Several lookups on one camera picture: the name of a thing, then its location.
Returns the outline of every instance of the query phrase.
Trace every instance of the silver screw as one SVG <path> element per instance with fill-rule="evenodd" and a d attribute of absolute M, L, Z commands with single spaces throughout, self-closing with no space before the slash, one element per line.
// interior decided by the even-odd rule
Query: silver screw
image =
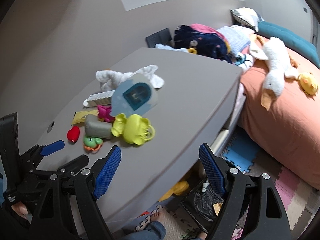
<path fill-rule="evenodd" d="M 239 172 L 239 170 L 237 168 L 230 168 L 230 172 L 232 174 L 237 174 Z"/>
<path fill-rule="evenodd" d="M 57 179 L 57 177 L 58 177 L 57 174 L 52 174 L 52 175 L 50 176 L 50 179 L 51 179 L 51 180 L 55 180 L 55 179 Z"/>
<path fill-rule="evenodd" d="M 89 169 L 84 169 L 84 170 L 81 171 L 82 175 L 88 175 L 89 173 L 90 173 Z"/>
<path fill-rule="evenodd" d="M 269 175 L 268 173 L 263 173 L 263 174 L 262 174 L 262 177 L 263 177 L 264 179 L 270 179 L 270 175 Z"/>

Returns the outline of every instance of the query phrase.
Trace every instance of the red heart-shaped toy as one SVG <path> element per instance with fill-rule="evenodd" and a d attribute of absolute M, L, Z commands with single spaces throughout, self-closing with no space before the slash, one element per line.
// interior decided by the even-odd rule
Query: red heart-shaped toy
<path fill-rule="evenodd" d="M 67 138 L 70 142 L 75 143 L 80 136 L 80 129 L 77 126 L 73 126 L 67 133 Z"/>

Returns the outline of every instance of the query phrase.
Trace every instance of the peach bedding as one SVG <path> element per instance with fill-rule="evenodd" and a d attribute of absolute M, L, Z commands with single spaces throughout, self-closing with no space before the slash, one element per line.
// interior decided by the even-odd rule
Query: peach bedding
<path fill-rule="evenodd" d="M 288 52 L 300 63 L 298 71 L 312 72 L 320 84 L 320 70 L 291 49 Z M 287 79 L 282 95 L 266 111 L 260 99 L 267 73 L 265 62 L 257 60 L 241 78 L 247 96 L 242 126 L 282 165 L 320 189 L 320 93 L 314 98 L 307 97 L 297 81 Z"/>

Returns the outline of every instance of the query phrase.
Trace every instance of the gray cylindrical object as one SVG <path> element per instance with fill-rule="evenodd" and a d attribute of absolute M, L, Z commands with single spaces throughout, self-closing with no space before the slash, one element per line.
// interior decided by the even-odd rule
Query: gray cylindrical object
<path fill-rule="evenodd" d="M 98 117 L 93 114 L 88 114 L 84 122 L 85 135 L 88 137 L 98 137 L 111 139 L 112 124 L 108 122 L 100 122 Z"/>

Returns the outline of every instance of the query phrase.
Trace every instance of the duck beak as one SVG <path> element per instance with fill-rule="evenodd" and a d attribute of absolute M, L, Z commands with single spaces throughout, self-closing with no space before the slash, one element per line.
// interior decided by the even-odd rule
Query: duck beak
<path fill-rule="evenodd" d="M 263 89 L 261 95 L 261 105 L 269 111 L 272 102 L 277 99 L 275 93 L 271 89 Z"/>

